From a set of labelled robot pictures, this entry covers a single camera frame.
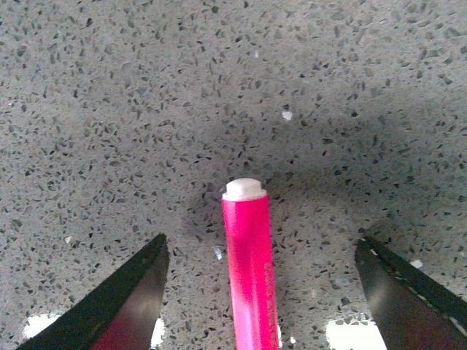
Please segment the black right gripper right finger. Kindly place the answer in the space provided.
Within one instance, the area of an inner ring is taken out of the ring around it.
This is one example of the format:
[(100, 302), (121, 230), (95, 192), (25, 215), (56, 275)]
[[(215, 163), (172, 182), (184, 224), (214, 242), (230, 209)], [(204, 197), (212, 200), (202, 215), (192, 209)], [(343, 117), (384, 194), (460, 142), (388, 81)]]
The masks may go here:
[(465, 349), (466, 301), (370, 236), (355, 263), (387, 349)]

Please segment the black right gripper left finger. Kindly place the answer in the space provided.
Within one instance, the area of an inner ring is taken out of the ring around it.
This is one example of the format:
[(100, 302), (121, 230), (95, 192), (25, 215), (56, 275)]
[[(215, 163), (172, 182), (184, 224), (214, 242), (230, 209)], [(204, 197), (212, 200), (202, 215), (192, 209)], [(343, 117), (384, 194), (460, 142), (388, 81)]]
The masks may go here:
[(20, 349), (149, 349), (168, 268), (161, 233)]

